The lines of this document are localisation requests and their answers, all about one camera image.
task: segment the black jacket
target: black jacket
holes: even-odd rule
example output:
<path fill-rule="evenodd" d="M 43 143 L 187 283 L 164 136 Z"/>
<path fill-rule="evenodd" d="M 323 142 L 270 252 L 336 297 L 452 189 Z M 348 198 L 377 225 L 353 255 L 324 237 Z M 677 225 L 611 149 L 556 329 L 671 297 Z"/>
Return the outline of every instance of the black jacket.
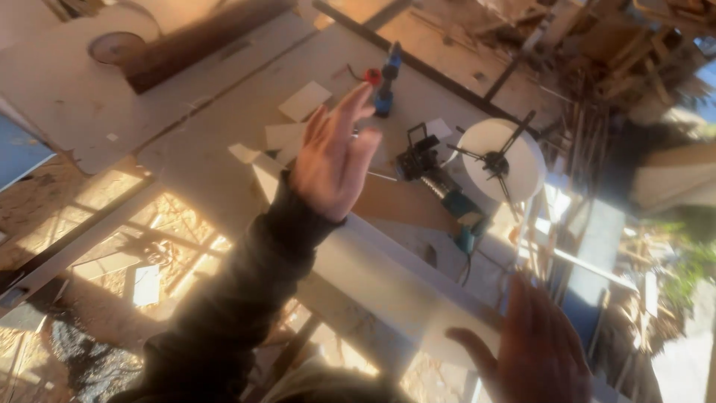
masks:
<path fill-rule="evenodd" d="M 341 225 L 314 213 L 290 190 L 287 178 L 284 172 L 268 213 L 256 218 L 225 265 L 184 297 L 167 331 L 147 340 L 139 386 L 111 403 L 237 401 L 254 363 L 252 349 L 267 337 L 296 283 L 309 274 L 316 246 Z M 336 384 L 326 385 L 323 393 L 281 396 L 311 401 L 334 399 L 339 392 L 339 400 L 349 401 L 345 392 L 359 389 L 377 400 L 395 398 L 383 388 L 354 384 L 341 394 Z M 374 400 L 364 393 L 354 397 Z"/>

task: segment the white foam cylinder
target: white foam cylinder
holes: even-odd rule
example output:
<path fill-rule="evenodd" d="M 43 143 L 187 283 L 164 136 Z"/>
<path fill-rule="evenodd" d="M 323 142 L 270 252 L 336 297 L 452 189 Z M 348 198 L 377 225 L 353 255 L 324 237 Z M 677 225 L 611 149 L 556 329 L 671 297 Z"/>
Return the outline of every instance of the white foam cylinder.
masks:
<path fill-rule="evenodd" d="M 516 129 L 517 125 L 509 120 L 483 120 L 465 132 L 458 142 L 458 147 L 484 156 L 490 151 L 499 151 Z M 458 154 L 462 156 L 465 170 L 479 190 L 498 202 L 506 202 L 499 180 L 496 177 L 488 180 L 492 173 L 489 170 L 483 170 L 484 162 L 476 161 L 457 151 L 450 156 L 447 162 L 457 158 Z M 547 175 L 547 167 L 542 151 L 532 136 L 523 132 L 507 151 L 505 159 L 510 165 L 509 173 L 504 176 L 505 185 L 513 203 L 523 202 L 542 189 Z"/>

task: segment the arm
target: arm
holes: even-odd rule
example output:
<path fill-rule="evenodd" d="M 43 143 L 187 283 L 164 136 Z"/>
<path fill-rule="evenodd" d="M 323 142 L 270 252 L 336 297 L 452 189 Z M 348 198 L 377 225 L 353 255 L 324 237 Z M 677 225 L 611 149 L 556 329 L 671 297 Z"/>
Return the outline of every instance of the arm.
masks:
<path fill-rule="evenodd" d="M 362 85 L 330 117 L 324 107 L 316 111 L 296 169 L 282 175 L 268 213 L 249 227 L 228 264 L 181 301 L 169 329 L 147 341 L 139 387 L 111 402 L 231 400 L 243 391 L 252 350 L 309 274 L 315 247 L 362 190 L 380 136 L 365 131 L 352 141 L 350 134 L 355 120 L 372 112 L 362 107 L 370 93 Z"/>

